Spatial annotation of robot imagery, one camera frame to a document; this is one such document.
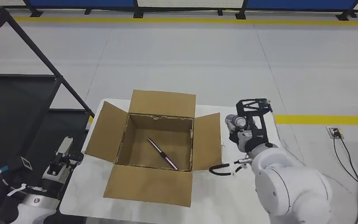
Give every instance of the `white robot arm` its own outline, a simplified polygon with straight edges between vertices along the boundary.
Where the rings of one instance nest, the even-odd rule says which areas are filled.
[[[40,186],[22,184],[18,189],[12,187],[14,190],[8,194],[9,197],[16,192],[27,194],[23,202],[17,206],[18,217],[12,224],[43,224],[48,216],[56,213],[60,203],[60,192],[69,174],[83,160],[82,153],[69,153],[72,141],[69,137],[63,140],[55,158],[44,172]],[[25,161],[24,165],[31,168],[30,162],[24,158],[22,160]]]
[[[230,140],[248,157],[235,163],[251,165],[257,196],[271,224],[330,223],[332,189],[327,179],[315,169],[296,165],[286,149],[269,142],[263,119],[272,112],[267,100],[242,100],[237,111],[225,122]]]

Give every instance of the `yellow floor line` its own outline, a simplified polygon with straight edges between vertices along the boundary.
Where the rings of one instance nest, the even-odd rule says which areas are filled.
[[[275,115],[276,124],[358,125],[358,116]]]
[[[236,20],[235,18],[91,18],[91,17],[15,17],[17,22],[76,22],[76,23],[198,23],[198,24],[265,24],[358,26],[358,21],[304,20]]]

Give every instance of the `box flap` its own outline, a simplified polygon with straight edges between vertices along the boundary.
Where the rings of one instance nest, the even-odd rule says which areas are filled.
[[[115,165],[103,197],[190,207],[191,186],[191,172]]]
[[[129,112],[194,118],[195,100],[191,94],[134,90]]]
[[[195,118],[192,170],[222,163],[220,113]]]
[[[127,112],[105,101],[89,139],[86,154],[114,162],[127,117]]]

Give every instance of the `concrete floor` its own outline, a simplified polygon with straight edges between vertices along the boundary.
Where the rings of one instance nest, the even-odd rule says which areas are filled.
[[[94,111],[103,98],[130,99],[141,89],[196,94],[202,105],[266,97],[275,114],[358,114],[356,26],[20,25]],[[50,74],[6,25],[0,29],[0,72]],[[81,108],[64,87],[52,107]],[[340,128],[357,165],[358,127]],[[338,223],[353,223],[357,182],[335,158],[325,126],[279,125],[279,132],[294,156],[328,177]],[[344,148],[337,144],[337,150],[351,170]]]

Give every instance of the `open cardboard box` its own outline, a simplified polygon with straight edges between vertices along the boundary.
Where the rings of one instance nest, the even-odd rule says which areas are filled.
[[[134,90],[128,113],[104,102],[86,149],[115,164],[103,197],[190,207],[192,171],[222,162],[220,114],[195,118],[195,101],[190,94]]]

